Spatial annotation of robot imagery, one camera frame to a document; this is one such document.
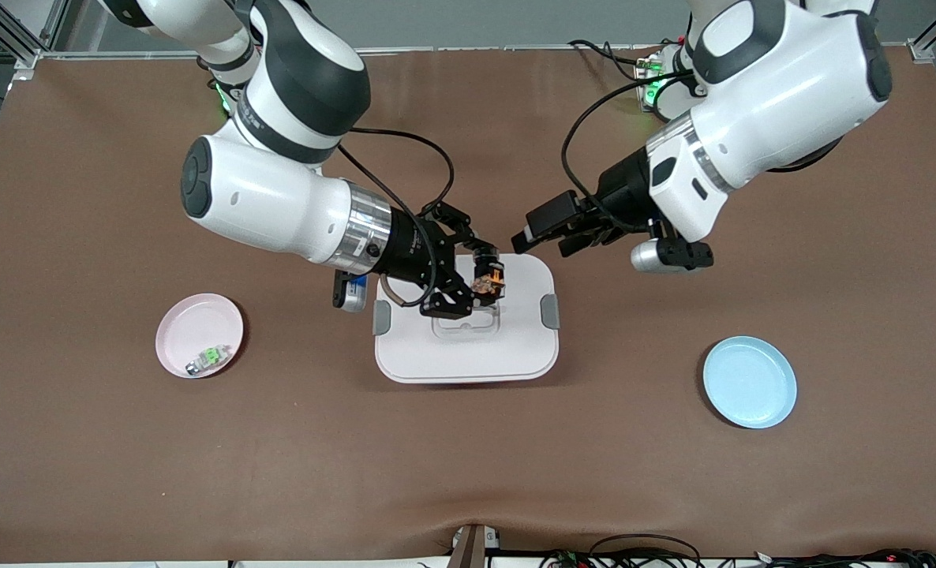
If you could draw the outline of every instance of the brown table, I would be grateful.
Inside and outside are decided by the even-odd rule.
[[[888,106],[822,164],[739,191],[713,269],[637,274],[629,241],[538,249],[559,362],[478,388],[388,381],[369,312],[331,308],[330,270],[184,219],[183,155],[220,123],[194,62],[40,62],[0,118],[0,562],[429,555],[469,521],[505,547],[647,531],[713,556],[936,550],[936,75],[890,55]],[[568,187],[566,129],[620,85],[569,51],[368,62],[361,125],[446,147],[450,201],[500,245]],[[609,105],[577,173],[657,127]],[[427,148],[346,144],[413,205],[443,184]],[[205,291],[243,307],[248,344],[218,378],[175,379],[155,326]],[[777,428],[702,401],[703,354],[735,334],[796,368]]]

